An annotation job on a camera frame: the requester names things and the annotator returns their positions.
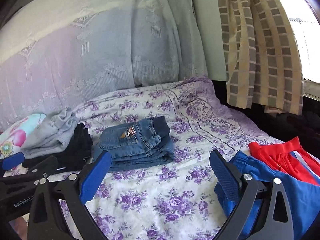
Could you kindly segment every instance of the bedspread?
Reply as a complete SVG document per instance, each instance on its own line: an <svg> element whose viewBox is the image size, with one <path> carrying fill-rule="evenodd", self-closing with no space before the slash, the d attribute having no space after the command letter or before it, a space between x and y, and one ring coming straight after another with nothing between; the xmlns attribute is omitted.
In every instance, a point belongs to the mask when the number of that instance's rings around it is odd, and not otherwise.
<svg viewBox="0 0 320 240"><path fill-rule="evenodd" d="M96 141L106 127L164 115L171 129L175 160L162 166L108 173L86 206L112 240L211 240L226 217L214 193L217 179L209 154L226 160L247 145L278 142L244 114L221 105L204 77L120 90L79 105L76 114ZM11 174L23 172L18 167ZM66 174L49 180L66 178ZM61 202L74 237L80 238Z"/></svg>

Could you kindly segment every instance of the light blue fabric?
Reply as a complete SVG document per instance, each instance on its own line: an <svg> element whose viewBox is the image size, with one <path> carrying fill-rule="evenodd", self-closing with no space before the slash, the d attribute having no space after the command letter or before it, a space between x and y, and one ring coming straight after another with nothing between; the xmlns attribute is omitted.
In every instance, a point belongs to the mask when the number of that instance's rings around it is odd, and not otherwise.
<svg viewBox="0 0 320 240"><path fill-rule="evenodd" d="M21 146L26 159L63 152L79 122L70 107L48 114Z"/></svg>
<svg viewBox="0 0 320 240"><path fill-rule="evenodd" d="M320 187L299 181L289 174L271 170L265 163L251 156L248 157L241 151L237 152L237 154L230 160L230 163L236 165L242 174L249 173L256 180L270 182L275 177L281 179L290 204L294 240L301 239L320 211ZM229 201L226 198L226 195L219 183L217 183L214 191L218 196L218 200L226 216L229 216L233 208L236 206L236 203ZM249 235L259 206L260 201L255 201L240 238L245 238Z"/></svg>

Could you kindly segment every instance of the red clothing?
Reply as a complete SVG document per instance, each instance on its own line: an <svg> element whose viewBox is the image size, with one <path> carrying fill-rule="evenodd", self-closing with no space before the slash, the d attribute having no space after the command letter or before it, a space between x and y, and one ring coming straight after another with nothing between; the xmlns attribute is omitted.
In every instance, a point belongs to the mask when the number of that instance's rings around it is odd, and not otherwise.
<svg viewBox="0 0 320 240"><path fill-rule="evenodd" d="M271 169L320 186L320 164L302 148L298 137L281 144L259 145L252 142L249 149L252 157L263 161Z"/></svg>

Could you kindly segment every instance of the blue garment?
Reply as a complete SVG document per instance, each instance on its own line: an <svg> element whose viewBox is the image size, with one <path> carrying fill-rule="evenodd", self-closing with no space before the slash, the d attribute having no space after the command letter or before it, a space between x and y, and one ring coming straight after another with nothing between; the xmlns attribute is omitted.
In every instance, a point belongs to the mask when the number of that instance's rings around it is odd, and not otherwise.
<svg viewBox="0 0 320 240"><path fill-rule="evenodd" d="M95 161L103 150L110 152L109 172L166 164L174 160L173 142L164 116L106 128L93 146Z"/></svg>
<svg viewBox="0 0 320 240"><path fill-rule="evenodd" d="M237 152L230 160L230 163L233 163L242 174L249 173L256 180L270 182L275 177L281 179L290 204L294 239L300 240L320 211L320 187L297 180L281 171L271 170L265 163L251 156L248 157L241 151ZM218 200L226 216L229 216L236 206L236 203L229 201L226 198L219 183L217 183L214 191L218 196ZM249 218L247 219L247 223L240 235L240 239L249 235L257 216L260 203L261 200L255 201Z"/></svg>

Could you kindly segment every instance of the textured blue grip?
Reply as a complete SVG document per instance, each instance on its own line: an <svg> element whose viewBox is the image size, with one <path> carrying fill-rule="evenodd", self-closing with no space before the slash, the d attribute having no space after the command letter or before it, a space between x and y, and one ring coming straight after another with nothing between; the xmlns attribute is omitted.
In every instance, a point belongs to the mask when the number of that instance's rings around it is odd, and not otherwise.
<svg viewBox="0 0 320 240"><path fill-rule="evenodd" d="M10 157L5 158L2 162L2 168L5 171L8 171L23 162L24 162L24 155L22 152L18 152L14 155L11 155Z"/></svg>
<svg viewBox="0 0 320 240"><path fill-rule="evenodd" d="M220 153L214 151L210 153L210 166L228 200L238 202L240 200L239 184L225 165L226 161L220 159L217 154Z"/></svg>
<svg viewBox="0 0 320 240"><path fill-rule="evenodd" d="M87 177L80 185L80 201L84 205L87 201L93 199L96 194L102 180L110 169L111 166L111 154L109 152L102 152L103 156L95 162L94 168L90 171Z"/></svg>

